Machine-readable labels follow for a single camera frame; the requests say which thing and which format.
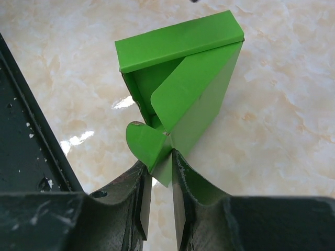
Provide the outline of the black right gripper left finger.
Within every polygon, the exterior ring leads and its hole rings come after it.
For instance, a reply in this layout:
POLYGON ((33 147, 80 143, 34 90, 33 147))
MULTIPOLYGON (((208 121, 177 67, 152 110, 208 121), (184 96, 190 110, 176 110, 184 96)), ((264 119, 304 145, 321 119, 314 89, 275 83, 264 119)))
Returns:
POLYGON ((1 250, 142 250, 151 175, 136 162, 101 189, 1 194, 1 250))

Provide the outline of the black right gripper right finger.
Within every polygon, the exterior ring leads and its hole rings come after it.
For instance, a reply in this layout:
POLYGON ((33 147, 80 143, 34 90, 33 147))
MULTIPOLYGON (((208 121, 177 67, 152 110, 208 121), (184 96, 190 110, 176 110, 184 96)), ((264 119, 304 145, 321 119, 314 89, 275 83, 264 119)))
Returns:
POLYGON ((178 250, 334 250, 334 199, 233 196, 172 151, 178 250))

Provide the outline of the green paper box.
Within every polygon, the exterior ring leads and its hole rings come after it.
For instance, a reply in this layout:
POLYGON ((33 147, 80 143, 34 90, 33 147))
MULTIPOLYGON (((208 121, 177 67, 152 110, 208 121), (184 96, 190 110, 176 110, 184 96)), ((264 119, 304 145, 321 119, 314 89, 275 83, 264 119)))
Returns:
POLYGON ((172 179, 172 150, 187 155, 220 112, 243 42, 229 10, 115 42, 143 117, 127 125, 127 145, 164 186, 172 179))

